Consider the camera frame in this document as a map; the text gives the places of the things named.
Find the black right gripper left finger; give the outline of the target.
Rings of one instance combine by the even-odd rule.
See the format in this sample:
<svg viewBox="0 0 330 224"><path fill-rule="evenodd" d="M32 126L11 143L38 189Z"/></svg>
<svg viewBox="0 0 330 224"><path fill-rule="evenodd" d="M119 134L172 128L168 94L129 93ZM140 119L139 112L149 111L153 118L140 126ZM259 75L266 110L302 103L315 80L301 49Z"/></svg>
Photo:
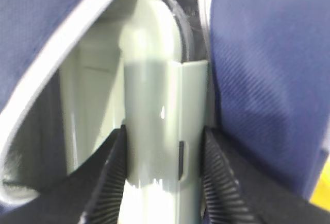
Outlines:
<svg viewBox="0 0 330 224"><path fill-rule="evenodd" d="M119 129L80 223L117 223L127 178L127 132Z"/></svg>

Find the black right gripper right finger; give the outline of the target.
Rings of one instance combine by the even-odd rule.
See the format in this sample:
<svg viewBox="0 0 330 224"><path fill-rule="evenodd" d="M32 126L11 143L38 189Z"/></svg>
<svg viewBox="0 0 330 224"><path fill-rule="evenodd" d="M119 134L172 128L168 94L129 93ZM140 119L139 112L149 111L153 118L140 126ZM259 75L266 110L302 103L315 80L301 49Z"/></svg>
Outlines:
<svg viewBox="0 0 330 224"><path fill-rule="evenodd" d="M209 128L203 130L202 181L210 223L255 223L240 184Z"/></svg>

